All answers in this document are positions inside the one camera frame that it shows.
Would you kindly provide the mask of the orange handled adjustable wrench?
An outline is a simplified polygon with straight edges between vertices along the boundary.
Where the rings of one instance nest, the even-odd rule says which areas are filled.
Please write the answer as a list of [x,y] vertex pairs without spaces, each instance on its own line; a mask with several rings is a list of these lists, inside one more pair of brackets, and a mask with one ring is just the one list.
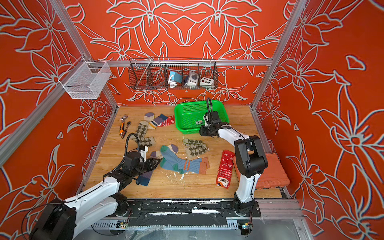
[[119,135],[121,136],[124,132],[124,128],[125,128],[125,121],[127,119],[128,115],[124,115],[122,118],[121,118],[121,124],[120,124],[120,131],[119,131]]

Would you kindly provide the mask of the green plastic basket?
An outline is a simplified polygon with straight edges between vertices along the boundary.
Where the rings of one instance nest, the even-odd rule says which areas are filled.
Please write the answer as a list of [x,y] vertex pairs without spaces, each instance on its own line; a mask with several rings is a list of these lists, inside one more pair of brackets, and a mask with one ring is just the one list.
[[204,115],[217,111],[222,120],[218,128],[219,138],[227,139],[235,136],[236,132],[229,123],[228,114],[220,101],[211,100],[179,104],[175,107],[175,124],[183,134],[199,134],[201,125],[204,125]]

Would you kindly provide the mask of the teal box in basket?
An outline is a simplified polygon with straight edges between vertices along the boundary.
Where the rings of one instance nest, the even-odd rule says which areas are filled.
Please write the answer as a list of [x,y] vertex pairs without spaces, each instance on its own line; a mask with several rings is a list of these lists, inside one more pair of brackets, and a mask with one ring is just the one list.
[[183,82],[183,76],[181,74],[179,74],[178,72],[170,71],[168,80],[171,82],[181,84]]

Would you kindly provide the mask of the blue striped sock orange cuff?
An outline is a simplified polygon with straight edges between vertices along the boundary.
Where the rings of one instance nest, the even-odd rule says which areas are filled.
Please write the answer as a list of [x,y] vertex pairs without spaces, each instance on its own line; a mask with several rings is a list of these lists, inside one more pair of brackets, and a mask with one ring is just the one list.
[[185,169],[186,160],[180,159],[176,154],[167,146],[161,147],[162,160],[160,166],[163,169],[174,171],[180,174],[187,172]]

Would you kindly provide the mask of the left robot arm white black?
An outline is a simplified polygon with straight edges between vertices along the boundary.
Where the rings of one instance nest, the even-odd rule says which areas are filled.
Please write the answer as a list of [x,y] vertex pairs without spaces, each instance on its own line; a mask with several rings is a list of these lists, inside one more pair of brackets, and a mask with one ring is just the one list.
[[121,190],[138,176],[155,170],[159,163],[159,159],[147,158],[145,151],[126,153],[97,185],[63,201],[54,199],[46,204],[29,239],[72,240],[102,218],[118,210],[126,212],[129,205]]

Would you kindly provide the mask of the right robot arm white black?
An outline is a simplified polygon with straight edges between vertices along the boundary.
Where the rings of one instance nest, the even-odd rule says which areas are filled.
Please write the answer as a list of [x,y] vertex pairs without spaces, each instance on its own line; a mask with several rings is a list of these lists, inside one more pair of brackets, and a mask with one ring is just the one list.
[[253,211],[256,203],[254,192],[261,174],[268,167],[268,160],[258,136],[248,136],[235,130],[229,123],[222,122],[217,111],[204,115],[201,136],[219,137],[235,149],[235,166],[240,172],[239,187],[234,195],[234,211],[245,216]]

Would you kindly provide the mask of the orange plastic tool case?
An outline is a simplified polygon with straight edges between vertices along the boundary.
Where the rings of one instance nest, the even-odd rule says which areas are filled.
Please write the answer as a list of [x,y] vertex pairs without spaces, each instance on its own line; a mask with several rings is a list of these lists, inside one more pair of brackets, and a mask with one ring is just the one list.
[[290,180],[275,153],[266,154],[268,167],[259,178],[256,189],[282,188],[290,184]]

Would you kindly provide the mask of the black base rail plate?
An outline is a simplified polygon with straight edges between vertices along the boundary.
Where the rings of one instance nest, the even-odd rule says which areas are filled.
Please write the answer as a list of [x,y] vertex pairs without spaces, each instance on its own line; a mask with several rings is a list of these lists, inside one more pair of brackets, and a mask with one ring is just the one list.
[[125,210],[103,218],[115,221],[111,229],[237,229],[261,216],[257,202],[236,210],[233,199],[129,199],[127,204]]

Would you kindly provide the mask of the white device with dial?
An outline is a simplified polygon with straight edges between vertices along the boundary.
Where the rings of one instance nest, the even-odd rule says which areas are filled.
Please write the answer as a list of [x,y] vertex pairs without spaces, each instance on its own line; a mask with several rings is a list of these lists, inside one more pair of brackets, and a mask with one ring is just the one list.
[[199,83],[200,76],[195,72],[190,72],[185,80],[185,87],[195,87]]

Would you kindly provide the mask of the clear acrylic wall box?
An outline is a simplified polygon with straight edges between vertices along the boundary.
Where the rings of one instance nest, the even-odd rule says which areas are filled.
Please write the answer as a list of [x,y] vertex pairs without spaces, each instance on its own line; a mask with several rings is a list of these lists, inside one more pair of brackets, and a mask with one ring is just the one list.
[[104,89],[112,72],[107,62],[100,67],[80,62],[60,80],[60,84],[72,99],[95,100]]

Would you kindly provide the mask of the brown argyle sock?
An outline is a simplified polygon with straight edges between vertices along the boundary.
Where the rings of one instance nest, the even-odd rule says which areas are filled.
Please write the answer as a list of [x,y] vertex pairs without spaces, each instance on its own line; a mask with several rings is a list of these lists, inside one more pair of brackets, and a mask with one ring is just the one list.
[[149,129],[149,123],[155,119],[154,113],[146,113],[144,119],[139,122],[137,128],[137,135],[139,138],[139,145],[144,147],[151,147],[156,144],[154,137],[146,137],[146,133]]
[[197,158],[209,151],[207,145],[201,140],[183,139],[188,158]]

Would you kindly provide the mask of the red black ratchet wrench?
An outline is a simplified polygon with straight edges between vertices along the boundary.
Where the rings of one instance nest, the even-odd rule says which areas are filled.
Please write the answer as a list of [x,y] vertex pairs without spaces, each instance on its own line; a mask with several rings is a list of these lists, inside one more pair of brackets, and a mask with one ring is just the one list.
[[128,131],[128,128],[129,126],[131,125],[131,121],[128,121],[126,124],[125,124],[125,128],[124,130],[121,132],[121,138],[123,139],[125,137],[125,135],[127,134],[127,131]]

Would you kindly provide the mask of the white box with dots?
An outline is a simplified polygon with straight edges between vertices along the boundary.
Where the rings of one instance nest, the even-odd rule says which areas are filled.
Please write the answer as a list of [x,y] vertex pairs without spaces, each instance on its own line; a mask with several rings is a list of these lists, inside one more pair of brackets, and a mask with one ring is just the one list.
[[213,87],[214,86],[214,79],[210,79],[207,77],[202,77],[200,79],[200,86],[201,87]]

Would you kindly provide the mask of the red snowflake sock far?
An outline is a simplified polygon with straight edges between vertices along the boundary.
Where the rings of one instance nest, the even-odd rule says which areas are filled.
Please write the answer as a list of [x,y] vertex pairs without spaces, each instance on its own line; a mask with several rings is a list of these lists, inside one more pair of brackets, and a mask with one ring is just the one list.
[[165,121],[163,121],[159,127],[166,127],[175,124],[175,116],[168,116]]

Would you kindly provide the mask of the cream striped sock purple toe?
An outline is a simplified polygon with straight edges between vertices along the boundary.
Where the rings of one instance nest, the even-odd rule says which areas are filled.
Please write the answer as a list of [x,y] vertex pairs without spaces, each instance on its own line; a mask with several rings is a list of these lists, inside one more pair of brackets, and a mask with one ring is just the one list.
[[[179,152],[179,148],[176,145],[168,146],[175,154]],[[149,165],[149,169],[145,173],[140,174],[136,179],[136,184],[147,187],[150,183],[151,177],[153,175],[154,169],[152,165]]]

